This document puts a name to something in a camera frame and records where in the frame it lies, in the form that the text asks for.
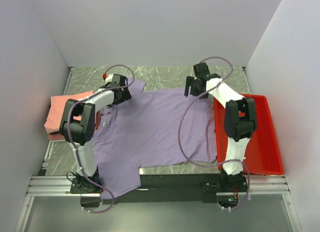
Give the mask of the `purple t-shirt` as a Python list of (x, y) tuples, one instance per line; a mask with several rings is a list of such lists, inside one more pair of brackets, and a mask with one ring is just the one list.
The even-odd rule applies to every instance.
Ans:
[(144, 91), (137, 81), (132, 98), (104, 108), (93, 138), (104, 200), (141, 185), (140, 168), (168, 166), (188, 159), (216, 159), (213, 102), (185, 97), (183, 88)]

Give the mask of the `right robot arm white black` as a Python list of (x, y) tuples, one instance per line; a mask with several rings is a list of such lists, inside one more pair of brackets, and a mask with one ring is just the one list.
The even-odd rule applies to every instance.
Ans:
[(212, 96), (225, 109), (223, 128), (227, 135), (225, 161), (221, 168), (219, 185), (226, 192), (245, 182), (243, 162), (247, 145), (257, 130), (255, 100), (231, 89), (217, 74), (211, 74), (208, 65), (200, 62), (193, 66), (195, 76), (186, 78), (184, 96), (207, 99)]

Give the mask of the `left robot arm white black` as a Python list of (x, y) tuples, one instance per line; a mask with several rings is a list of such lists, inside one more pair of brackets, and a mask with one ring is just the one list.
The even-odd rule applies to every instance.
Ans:
[(69, 142), (76, 159), (73, 183), (88, 193), (100, 187), (99, 173), (92, 150), (92, 138), (99, 125), (97, 113), (131, 99), (128, 78), (120, 74), (103, 74), (105, 85), (97, 92), (65, 103), (59, 133)]

